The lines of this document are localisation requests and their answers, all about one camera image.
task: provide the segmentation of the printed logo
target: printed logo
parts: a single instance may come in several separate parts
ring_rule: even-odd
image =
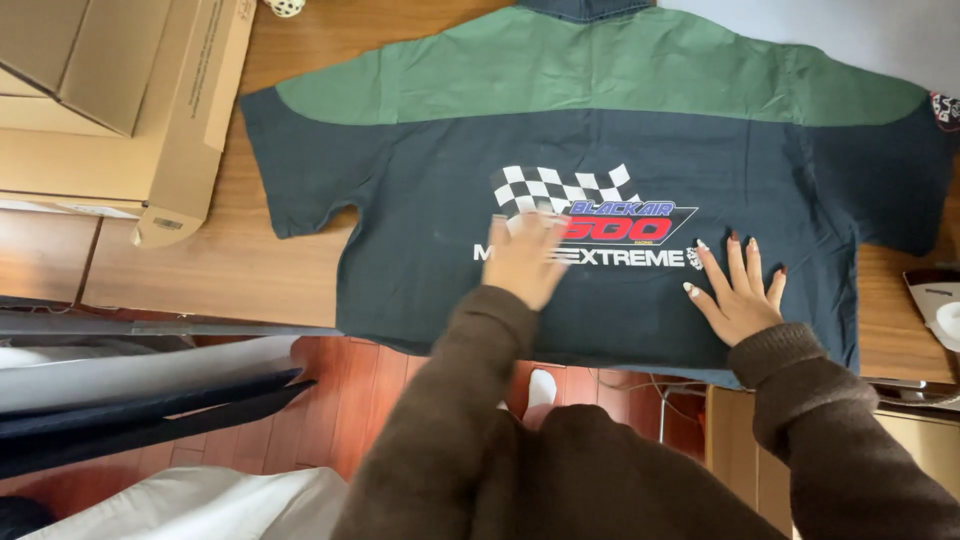
[[[604,249],[660,246],[697,211],[673,201],[642,201],[626,165],[606,174],[576,173],[562,178],[555,169],[509,166],[492,177],[493,195],[513,231],[520,215],[544,206],[570,216],[563,247],[555,257],[573,264],[624,266],[703,265],[696,250]],[[474,246],[474,259],[486,260],[489,248]]]

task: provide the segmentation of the cardboard box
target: cardboard box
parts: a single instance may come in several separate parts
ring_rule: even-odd
[[[173,0],[133,138],[0,130],[0,208],[138,219],[132,241],[206,220],[255,0]]]
[[[170,1],[0,2],[0,128],[132,135]]]

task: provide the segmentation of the foot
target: foot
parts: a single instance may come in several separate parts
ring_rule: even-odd
[[[527,409],[552,404],[556,397],[557,382],[553,380],[553,376],[546,370],[535,369],[530,374],[530,401],[527,402]]]

